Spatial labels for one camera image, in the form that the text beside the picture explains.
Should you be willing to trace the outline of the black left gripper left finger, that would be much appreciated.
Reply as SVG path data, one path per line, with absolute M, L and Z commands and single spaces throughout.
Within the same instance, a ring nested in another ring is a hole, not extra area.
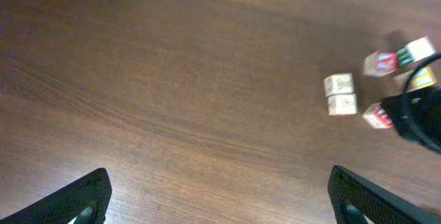
M 1 222 L 103 224 L 111 195 L 107 170 L 101 167 Z

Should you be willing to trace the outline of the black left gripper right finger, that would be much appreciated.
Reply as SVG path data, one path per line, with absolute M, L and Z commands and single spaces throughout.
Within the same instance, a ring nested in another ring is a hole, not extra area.
M 332 167 L 327 191 L 338 224 L 440 222 L 439 215 L 404 200 L 341 165 Z

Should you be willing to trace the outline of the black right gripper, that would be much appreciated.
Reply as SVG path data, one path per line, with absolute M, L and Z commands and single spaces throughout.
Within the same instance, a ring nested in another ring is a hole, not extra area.
M 440 153 L 440 88 L 429 86 L 389 96 L 380 106 L 396 131 L 410 143 Z

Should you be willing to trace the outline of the wooden block red letter Y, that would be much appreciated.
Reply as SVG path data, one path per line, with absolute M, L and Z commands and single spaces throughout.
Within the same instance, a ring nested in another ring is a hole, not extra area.
M 393 127 L 393 121 L 381 107 L 381 103 L 372 104 L 363 113 L 362 118 L 374 129 L 389 129 Z

